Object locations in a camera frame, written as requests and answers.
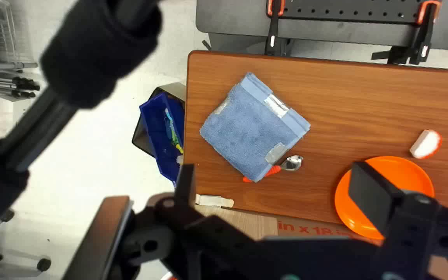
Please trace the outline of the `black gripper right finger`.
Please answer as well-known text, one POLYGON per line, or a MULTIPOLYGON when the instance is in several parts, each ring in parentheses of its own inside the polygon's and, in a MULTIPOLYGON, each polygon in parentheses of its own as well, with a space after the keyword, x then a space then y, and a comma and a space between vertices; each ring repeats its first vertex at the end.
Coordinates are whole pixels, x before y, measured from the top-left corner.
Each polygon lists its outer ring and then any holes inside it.
POLYGON ((367 162, 353 162, 348 196, 378 231, 384 231, 404 193, 367 162))

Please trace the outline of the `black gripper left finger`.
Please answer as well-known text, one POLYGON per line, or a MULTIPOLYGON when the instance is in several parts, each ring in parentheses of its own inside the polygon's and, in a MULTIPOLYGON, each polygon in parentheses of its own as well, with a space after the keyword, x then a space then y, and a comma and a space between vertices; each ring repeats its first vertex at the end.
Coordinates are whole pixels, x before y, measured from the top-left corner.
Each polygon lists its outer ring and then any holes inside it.
POLYGON ((179 173, 176 192, 176 206, 180 209, 191 209, 194 203, 194 167, 183 165, 179 173))

